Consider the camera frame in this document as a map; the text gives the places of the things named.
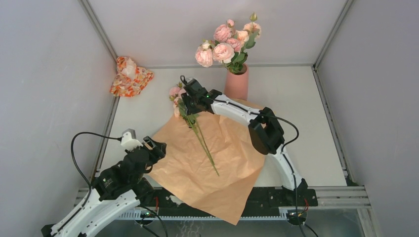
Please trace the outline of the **orange floral crumpled cloth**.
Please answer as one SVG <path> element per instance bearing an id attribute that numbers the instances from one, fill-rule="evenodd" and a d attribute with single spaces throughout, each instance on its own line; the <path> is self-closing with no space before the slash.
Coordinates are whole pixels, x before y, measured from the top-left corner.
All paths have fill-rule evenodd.
<path id="1" fill-rule="evenodd" d="M 138 66 L 130 57 L 120 56 L 116 60 L 117 74 L 110 88 L 115 97 L 139 95 L 154 78 L 154 72 Z"/>

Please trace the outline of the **orange kraft wrapping paper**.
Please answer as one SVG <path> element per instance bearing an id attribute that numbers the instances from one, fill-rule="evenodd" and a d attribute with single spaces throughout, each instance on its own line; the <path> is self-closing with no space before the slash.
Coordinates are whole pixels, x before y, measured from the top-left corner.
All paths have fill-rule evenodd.
<path id="1" fill-rule="evenodd" d="M 200 113 L 197 121 L 206 148 L 187 123 L 173 115 L 165 99 L 157 110 L 166 124 L 153 136 L 167 145 L 166 156 L 149 178 L 183 203 L 236 225 L 264 166 L 265 157 L 251 144 L 248 128 L 224 116 Z"/>

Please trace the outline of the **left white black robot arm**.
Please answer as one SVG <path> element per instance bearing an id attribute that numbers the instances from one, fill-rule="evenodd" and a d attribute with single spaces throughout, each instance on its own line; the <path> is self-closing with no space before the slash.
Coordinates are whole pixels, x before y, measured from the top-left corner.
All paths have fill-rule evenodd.
<path id="1" fill-rule="evenodd" d="M 88 193 L 56 224 L 41 229 L 44 237 L 93 237 L 121 214 L 154 201 L 154 188 L 144 178 L 166 156 L 167 144 L 144 137 L 121 138 L 126 155 L 94 179 Z"/>

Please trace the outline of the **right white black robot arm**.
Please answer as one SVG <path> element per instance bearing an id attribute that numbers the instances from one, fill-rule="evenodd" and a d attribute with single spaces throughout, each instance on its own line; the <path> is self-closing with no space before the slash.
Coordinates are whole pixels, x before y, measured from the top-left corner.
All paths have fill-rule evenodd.
<path id="1" fill-rule="evenodd" d="M 305 199 L 308 185 L 297 172 L 285 149 L 282 118 L 265 107 L 262 110 L 245 106 L 218 90 L 207 91 L 195 78 L 180 76 L 183 89 L 180 94 L 184 106 L 183 115 L 190 117 L 201 112 L 227 117 L 246 126 L 253 147 L 261 154 L 273 158 L 282 175 L 282 187 L 286 189 L 286 201 L 299 205 Z"/>

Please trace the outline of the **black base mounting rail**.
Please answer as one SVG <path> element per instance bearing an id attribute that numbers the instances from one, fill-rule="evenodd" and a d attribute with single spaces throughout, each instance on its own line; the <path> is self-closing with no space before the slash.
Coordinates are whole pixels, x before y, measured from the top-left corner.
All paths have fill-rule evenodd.
<path id="1" fill-rule="evenodd" d="M 212 217 L 205 211 L 190 207 L 187 204 L 176 204 L 169 196 L 171 193 L 162 188 L 156 189 L 145 201 L 146 207 L 157 212 L 161 217 Z M 250 192 L 241 217 L 273 217 L 280 214 L 280 207 L 295 208 L 316 207 L 319 205 L 314 189 L 298 192 L 296 198 L 291 191 L 275 187 L 255 187 Z"/>

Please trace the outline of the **pink flower stem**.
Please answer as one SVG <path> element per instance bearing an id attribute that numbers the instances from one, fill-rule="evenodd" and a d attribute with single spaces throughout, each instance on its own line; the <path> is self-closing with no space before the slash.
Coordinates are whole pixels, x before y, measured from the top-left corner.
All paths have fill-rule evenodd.
<path id="1" fill-rule="evenodd" d="M 242 30 L 236 30 L 235 22 L 231 19 L 227 20 L 227 26 L 232 32 L 232 39 L 238 40 L 239 44 L 233 46 L 237 49 L 240 47 L 239 51 L 235 53 L 230 63 L 227 64 L 227 69 L 229 72 L 235 75 L 244 74 L 245 62 L 248 59 L 247 49 L 251 49 L 255 46 L 256 40 L 260 38 L 261 35 L 261 26 L 256 22 L 258 19 L 257 14 L 253 12 L 249 20 L 250 22 L 243 26 Z"/>
<path id="2" fill-rule="evenodd" d="M 215 167 L 215 163 L 214 163 L 214 160 L 212 158 L 212 155 L 210 154 L 207 143 L 204 139 L 204 135 L 202 133 L 200 125 L 198 123 L 198 115 L 196 115 L 196 114 L 187 115 L 186 105 L 183 102 L 183 100 L 180 98 L 180 96 L 177 96 L 176 98 L 173 99 L 173 107 L 174 107 L 175 117 L 176 118 L 182 118 L 186 122 L 188 127 L 193 130 L 193 132 L 195 133 L 201 147 L 203 148 L 206 156 L 208 157 L 212 167 L 214 168 L 214 170 L 216 172 L 218 172 L 217 168 Z"/>
<path id="3" fill-rule="evenodd" d="M 227 69 L 227 64 L 231 62 L 235 53 L 240 49 L 240 47 L 233 48 L 235 43 L 238 45 L 238 40 L 232 39 L 231 30 L 227 24 L 222 24 L 216 28 L 213 40 L 205 40 L 198 46 L 195 52 L 195 60 L 205 68 L 211 67 L 214 62 L 218 62 Z"/>
<path id="4" fill-rule="evenodd" d="M 182 99 L 182 95 L 183 94 L 186 94 L 186 90 L 183 87 L 181 87 L 181 86 L 182 86 L 182 83 L 180 82 L 176 86 L 172 87 L 169 90 L 169 99 L 170 99 L 170 101 L 173 101 L 173 99 L 176 98 L 177 96 L 180 96 L 180 98 Z"/>

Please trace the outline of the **pink cylindrical vase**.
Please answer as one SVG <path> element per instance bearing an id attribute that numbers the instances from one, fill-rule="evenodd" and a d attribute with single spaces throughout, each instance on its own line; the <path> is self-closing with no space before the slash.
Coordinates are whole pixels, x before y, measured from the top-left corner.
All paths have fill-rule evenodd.
<path id="1" fill-rule="evenodd" d="M 227 71 L 224 94 L 232 99 L 248 99 L 249 89 L 249 68 L 245 63 L 243 70 L 239 74 Z"/>

